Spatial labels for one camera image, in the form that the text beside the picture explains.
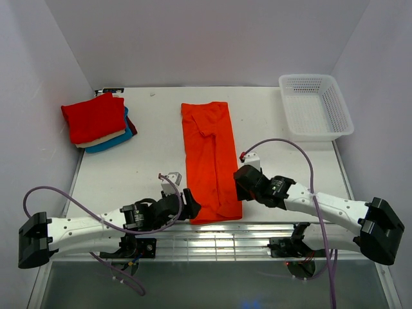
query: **white plastic basket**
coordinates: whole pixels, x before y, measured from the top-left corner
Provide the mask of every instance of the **white plastic basket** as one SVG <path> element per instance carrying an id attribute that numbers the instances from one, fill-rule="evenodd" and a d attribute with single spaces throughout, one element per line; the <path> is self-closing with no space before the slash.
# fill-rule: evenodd
<path id="1" fill-rule="evenodd" d="M 348 108 L 332 76 L 283 75 L 279 85 L 291 140 L 331 141 L 353 133 Z"/>

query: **gray floor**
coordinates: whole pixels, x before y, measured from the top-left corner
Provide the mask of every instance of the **gray floor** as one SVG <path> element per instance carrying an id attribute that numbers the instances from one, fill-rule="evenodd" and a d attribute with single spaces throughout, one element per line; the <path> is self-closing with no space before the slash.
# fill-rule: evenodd
<path id="1" fill-rule="evenodd" d="M 42 308 L 330 308 L 326 272 L 306 283 L 258 272 L 288 275 L 277 261 L 142 262 L 140 297 L 98 263 L 54 262 Z M 388 308 L 371 261 L 339 261 L 336 294 L 338 308 Z"/>

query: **metal frame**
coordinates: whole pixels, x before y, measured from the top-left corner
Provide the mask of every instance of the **metal frame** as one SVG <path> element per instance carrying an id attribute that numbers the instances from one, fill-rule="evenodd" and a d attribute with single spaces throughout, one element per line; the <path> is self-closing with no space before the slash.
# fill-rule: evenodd
<path id="1" fill-rule="evenodd" d="M 336 158 L 344 180 L 344 185 L 348 197 L 353 199 L 353 192 L 350 187 L 348 175 L 343 166 L 342 158 L 335 141 L 332 142 Z M 70 195 L 76 184 L 77 175 L 82 163 L 84 152 L 80 154 L 77 162 L 75 175 L 70 187 Z M 68 213 L 70 202 L 67 201 L 62 217 Z M 206 226 L 188 226 L 177 224 L 170 229 L 156 235 L 156 238 L 163 239 L 159 242 L 156 250 L 156 262 L 161 261 L 264 261 L 280 260 L 269 256 L 268 250 L 262 249 L 262 241 L 269 237 L 287 237 L 291 235 L 293 226 L 285 224 L 247 224 L 247 223 L 225 223 Z M 342 252 L 340 259 L 366 259 L 363 255 Z M 91 262 L 93 259 L 89 255 L 76 255 L 56 259 L 56 261 L 85 261 Z M 50 270 L 53 262 L 50 262 L 39 269 L 35 284 L 28 303 L 28 309 L 38 309 L 41 306 Z M 402 308 L 389 267 L 375 264 L 382 289 L 384 291 L 388 306 L 391 309 Z"/>

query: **basket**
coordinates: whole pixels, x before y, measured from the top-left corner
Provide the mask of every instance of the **basket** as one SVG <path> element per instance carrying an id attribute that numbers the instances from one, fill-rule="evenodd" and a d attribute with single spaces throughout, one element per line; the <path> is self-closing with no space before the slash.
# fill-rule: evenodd
<path id="1" fill-rule="evenodd" d="M 353 133 L 348 108 L 332 76 L 283 75 L 279 85 L 291 140 L 327 142 Z"/>

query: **beige cloth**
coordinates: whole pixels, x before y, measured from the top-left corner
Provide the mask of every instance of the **beige cloth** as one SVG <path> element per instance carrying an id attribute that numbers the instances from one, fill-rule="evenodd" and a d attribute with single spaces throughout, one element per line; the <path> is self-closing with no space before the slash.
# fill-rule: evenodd
<path id="1" fill-rule="evenodd" d="M 82 144 L 76 144 L 77 148 L 87 148 L 87 147 L 91 147 L 91 146 L 96 146 L 99 145 L 101 143 L 107 142 L 108 140 L 111 140 L 112 138 L 118 137 L 122 134 L 124 134 L 126 131 L 125 130 L 121 130 L 121 131 L 117 131 L 114 133 L 111 133 L 109 135 L 100 137 L 92 142 L 88 142 L 88 143 L 82 143 Z"/>

